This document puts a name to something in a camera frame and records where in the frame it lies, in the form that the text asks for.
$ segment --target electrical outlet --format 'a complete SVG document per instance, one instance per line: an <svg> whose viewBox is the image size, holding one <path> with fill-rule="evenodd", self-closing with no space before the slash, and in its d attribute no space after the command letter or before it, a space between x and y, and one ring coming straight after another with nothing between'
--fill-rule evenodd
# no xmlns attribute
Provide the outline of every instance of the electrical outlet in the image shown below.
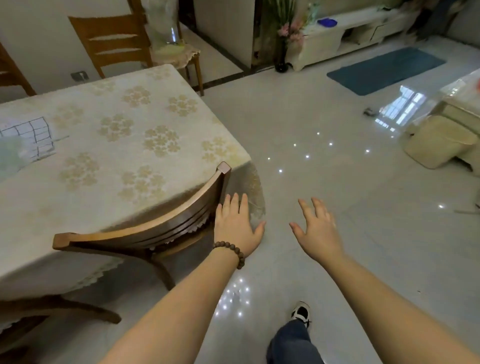
<svg viewBox="0 0 480 364"><path fill-rule="evenodd" d="M72 76L73 80L76 82L83 82L88 80L88 75L85 71L74 72L71 73L70 76Z"/></svg>

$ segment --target floral tablecloth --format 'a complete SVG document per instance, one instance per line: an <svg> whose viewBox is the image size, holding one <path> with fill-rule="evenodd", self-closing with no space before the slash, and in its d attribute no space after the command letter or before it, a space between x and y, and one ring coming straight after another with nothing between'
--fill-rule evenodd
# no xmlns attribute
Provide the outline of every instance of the floral tablecloth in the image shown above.
<svg viewBox="0 0 480 364"><path fill-rule="evenodd" d="M55 233L125 226L188 198L221 161L228 190L264 214L251 158L170 65L0 105L0 122L43 118L55 154L0 183L0 300L93 283L118 258L52 249Z"/></svg>

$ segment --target blue mat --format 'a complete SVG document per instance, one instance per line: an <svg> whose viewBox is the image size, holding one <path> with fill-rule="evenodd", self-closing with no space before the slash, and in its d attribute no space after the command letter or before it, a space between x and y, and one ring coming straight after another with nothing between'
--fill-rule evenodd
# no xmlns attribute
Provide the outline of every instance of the blue mat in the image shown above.
<svg viewBox="0 0 480 364"><path fill-rule="evenodd" d="M431 54L408 47L342 67L327 76L357 95L365 96L444 63Z"/></svg>

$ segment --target sneaker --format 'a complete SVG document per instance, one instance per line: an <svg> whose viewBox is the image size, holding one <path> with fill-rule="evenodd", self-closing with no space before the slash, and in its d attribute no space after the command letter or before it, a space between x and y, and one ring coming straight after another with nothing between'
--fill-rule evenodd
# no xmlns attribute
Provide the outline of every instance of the sneaker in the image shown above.
<svg viewBox="0 0 480 364"><path fill-rule="evenodd" d="M310 306L305 302L299 301L297 307L292 312L292 318L290 320L300 320L303 322L306 328L310 326Z"/></svg>

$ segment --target hand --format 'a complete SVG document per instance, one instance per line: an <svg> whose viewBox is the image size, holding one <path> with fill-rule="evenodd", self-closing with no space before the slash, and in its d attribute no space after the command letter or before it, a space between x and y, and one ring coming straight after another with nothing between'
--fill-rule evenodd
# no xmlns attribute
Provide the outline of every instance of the hand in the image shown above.
<svg viewBox="0 0 480 364"><path fill-rule="evenodd" d="M248 197L243 194L239 209L239 195L235 193L232 201L230 195L225 196L225 202L218 204L215 215L215 242L229 242L245 255L249 256L260 245L265 231L265 221L262 221L255 232L250 226L248 212Z"/></svg>
<svg viewBox="0 0 480 364"><path fill-rule="evenodd" d="M335 219L318 198L312 197L315 214L308 204L300 199L299 204L307 220L307 232L304 233L296 222L291 222L293 234L307 255L321 265L338 256L342 256L342 239L336 229Z"/></svg>

